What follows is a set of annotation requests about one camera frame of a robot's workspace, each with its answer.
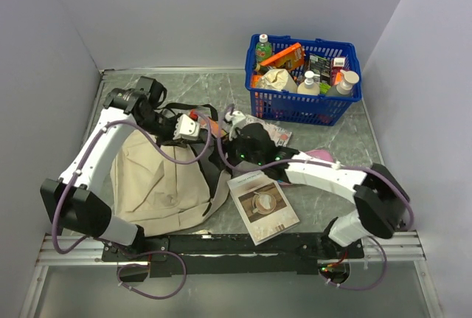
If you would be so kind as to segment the coffee cover book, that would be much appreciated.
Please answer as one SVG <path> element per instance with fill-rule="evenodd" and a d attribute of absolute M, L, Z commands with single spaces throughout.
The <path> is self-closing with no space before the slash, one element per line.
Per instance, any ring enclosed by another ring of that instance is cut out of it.
<path fill-rule="evenodd" d="M 279 183 L 264 172 L 245 173 L 229 180 L 228 186 L 254 245 L 258 246 L 300 222 Z"/>

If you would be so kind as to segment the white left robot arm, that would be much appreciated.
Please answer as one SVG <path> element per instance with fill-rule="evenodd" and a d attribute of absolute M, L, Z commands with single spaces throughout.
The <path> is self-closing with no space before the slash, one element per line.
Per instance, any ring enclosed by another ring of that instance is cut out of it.
<path fill-rule="evenodd" d="M 118 151 L 133 131 L 146 138 L 153 134 L 174 135 L 176 123 L 164 121 L 156 111 L 166 96 L 166 88 L 150 77 L 139 78 L 132 89 L 114 89 L 107 95 L 98 123 L 74 161 L 57 179 L 43 182 L 40 194 L 52 222 L 56 252 L 64 255 L 71 251 L 58 243 L 59 229 L 70 229 L 85 238 L 115 243 L 129 260 L 143 256 L 143 228 L 115 216 L 98 195 Z"/>

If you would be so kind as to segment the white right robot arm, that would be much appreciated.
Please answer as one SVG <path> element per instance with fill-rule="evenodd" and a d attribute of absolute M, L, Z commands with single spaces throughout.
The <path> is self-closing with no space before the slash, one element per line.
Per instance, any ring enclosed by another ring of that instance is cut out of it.
<path fill-rule="evenodd" d="M 274 181 L 314 187 L 353 203 L 351 213 L 334 218 L 324 230 L 322 249 L 329 257 L 341 256 L 350 244 L 366 236 L 390 239 L 412 226 L 401 223 L 403 214 L 414 216 L 409 197 L 381 164 L 362 167 L 322 161 L 276 145 L 257 123 L 219 139 L 218 147 L 229 167 L 248 162 Z"/>

